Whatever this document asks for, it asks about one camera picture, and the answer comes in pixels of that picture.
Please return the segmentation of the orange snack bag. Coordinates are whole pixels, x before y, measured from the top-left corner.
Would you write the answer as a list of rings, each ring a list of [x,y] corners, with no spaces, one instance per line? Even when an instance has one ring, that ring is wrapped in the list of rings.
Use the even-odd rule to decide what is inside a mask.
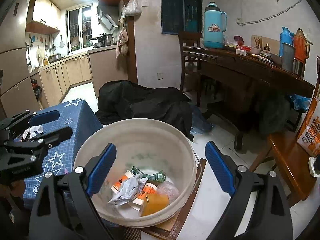
[[[319,155],[319,100],[312,98],[306,120],[299,132],[298,144],[312,157]]]

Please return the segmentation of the gold yellow box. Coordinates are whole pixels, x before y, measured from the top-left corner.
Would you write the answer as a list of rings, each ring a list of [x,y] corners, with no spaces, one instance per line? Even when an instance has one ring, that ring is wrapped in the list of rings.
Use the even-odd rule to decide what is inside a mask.
[[[140,217],[148,216],[161,211],[170,204],[169,197],[165,194],[148,194],[142,207]]]

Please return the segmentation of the wooden stool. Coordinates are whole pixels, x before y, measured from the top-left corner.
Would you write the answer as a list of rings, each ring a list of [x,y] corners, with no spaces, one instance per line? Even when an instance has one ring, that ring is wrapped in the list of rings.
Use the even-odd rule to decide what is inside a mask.
[[[297,143],[296,133],[272,133],[267,140],[270,149],[267,152],[261,152],[249,170],[254,172],[260,164],[274,160],[291,192],[287,197],[289,206],[292,207],[301,200],[306,200],[317,179],[310,174],[308,166],[310,155]]]

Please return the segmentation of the green white milk carton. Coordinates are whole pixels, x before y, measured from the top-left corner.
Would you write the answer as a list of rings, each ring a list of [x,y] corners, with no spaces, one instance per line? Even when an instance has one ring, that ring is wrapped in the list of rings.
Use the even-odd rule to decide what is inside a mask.
[[[147,174],[142,172],[140,169],[136,168],[135,166],[133,166],[131,168],[131,172],[136,175],[136,174],[140,174],[142,176],[142,178],[147,178],[148,181],[155,181],[158,183],[162,183],[164,181],[166,181],[166,174],[163,170],[154,173],[154,174]]]

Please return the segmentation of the orange white paper cup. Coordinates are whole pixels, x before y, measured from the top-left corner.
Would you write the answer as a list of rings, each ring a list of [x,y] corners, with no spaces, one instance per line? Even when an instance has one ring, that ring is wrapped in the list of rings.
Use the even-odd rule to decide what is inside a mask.
[[[124,175],[122,175],[111,187],[113,193],[118,193],[122,183],[130,178],[132,178],[134,174],[131,171],[126,171]]]

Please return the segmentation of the grey refrigerator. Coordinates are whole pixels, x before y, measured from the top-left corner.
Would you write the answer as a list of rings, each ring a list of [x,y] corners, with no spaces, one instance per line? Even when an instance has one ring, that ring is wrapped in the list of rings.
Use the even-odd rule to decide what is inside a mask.
[[[1,24],[1,119],[38,111],[25,54],[25,22],[30,0],[16,0]]]

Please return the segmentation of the teal thermos flask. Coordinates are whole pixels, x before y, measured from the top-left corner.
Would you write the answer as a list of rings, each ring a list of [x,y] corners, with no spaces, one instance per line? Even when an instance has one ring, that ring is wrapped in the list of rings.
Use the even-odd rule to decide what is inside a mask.
[[[223,48],[223,33],[227,29],[227,14],[215,2],[210,2],[204,11],[203,44],[206,48]]]

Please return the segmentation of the white blue wipes packet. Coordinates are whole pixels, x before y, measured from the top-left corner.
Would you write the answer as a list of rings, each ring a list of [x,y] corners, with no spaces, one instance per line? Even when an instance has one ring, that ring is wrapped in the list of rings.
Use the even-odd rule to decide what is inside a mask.
[[[133,201],[140,195],[147,180],[141,174],[136,174],[134,177],[122,182],[118,193],[108,201],[108,204],[121,206]]]

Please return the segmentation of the wooden chair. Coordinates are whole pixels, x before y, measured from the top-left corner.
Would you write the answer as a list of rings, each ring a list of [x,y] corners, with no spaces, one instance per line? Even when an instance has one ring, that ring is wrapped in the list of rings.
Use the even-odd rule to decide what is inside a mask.
[[[201,44],[201,33],[192,33],[187,31],[180,31],[178,33],[178,40],[180,45],[181,53],[181,83],[180,91],[183,91],[185,76],[190,75],[194,79],[199,81],[201,62],[199,59],[193,57],[190,54],[188,48],[200,47]]]

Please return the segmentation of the range hood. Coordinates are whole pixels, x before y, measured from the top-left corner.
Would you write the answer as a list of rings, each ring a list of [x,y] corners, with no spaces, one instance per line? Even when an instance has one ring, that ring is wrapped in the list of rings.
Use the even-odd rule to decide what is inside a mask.
[[[98,21],[99,23],[113,34],[118,29],[119,22],[119,7],[118,5],[107,5],[103,2],[98,2]]]

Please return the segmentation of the white plastic trash bucket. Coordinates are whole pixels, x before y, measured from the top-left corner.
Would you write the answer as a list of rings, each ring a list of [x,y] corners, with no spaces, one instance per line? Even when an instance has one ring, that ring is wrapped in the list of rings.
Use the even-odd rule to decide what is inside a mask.
[[[196,181],[197,167],[189,139],[175,127],[158,120],[127,119],[90,136],[78,151],[74,166],[85,166],[109,143],[115,145],[117,157],[100,191],[91,198],[99,216],[131,228],[147,228],[174,217],[186,204]],[[114,196],[111,187],[132,167],[146,174],[164,171],[166,179],[180,194],[166,208],[145,217],[129,204],[110,204]]]

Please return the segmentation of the dark wooden side table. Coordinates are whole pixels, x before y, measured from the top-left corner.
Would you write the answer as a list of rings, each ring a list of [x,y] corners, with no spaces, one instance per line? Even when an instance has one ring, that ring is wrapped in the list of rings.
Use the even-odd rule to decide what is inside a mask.
[[[249,56],[222,49],[196,47],[187,50],[201,62],[198,99],[206,81],[222,83],[222,100],[208,103],[205,116],[209,118],[215,114],[236,128],[234,147],[238,151],[242,148],[244,134],[253,131],[261,120],[259,115],[266,109],[269,97],[281,93],[310,98],[315,89],[298,75]]]

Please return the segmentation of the black cloth covered chair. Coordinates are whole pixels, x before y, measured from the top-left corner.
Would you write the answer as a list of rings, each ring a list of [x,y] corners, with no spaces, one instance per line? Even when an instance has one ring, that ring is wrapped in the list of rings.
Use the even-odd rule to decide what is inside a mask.
[[[95,114],[103,125],[133,118],[159,120],[193,141],[189,102],[190,99],[174,87],[147,88],[131,81],[110,81],[99,89]]]

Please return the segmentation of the beige kitchen cabinets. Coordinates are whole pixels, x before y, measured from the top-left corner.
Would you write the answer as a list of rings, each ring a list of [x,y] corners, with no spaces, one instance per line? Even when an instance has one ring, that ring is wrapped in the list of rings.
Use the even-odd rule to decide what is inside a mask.
[[[42,108],[59,104],[67,92],[91,82],[95,96],[109,81],[127,80],[127,57],[116,57],[116,45],[91,48],[41,67],[30,74],[42,87],[39,102]]]

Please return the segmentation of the white paper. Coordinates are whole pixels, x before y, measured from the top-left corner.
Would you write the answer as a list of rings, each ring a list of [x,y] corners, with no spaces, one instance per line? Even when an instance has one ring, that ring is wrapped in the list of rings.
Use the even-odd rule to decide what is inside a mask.
[[[37,135],[40,135],[43,133],[43,127],[41,125],[39,126],[31,126],[28,129],[26,129],[22,135],[23,141],[33,139]]]

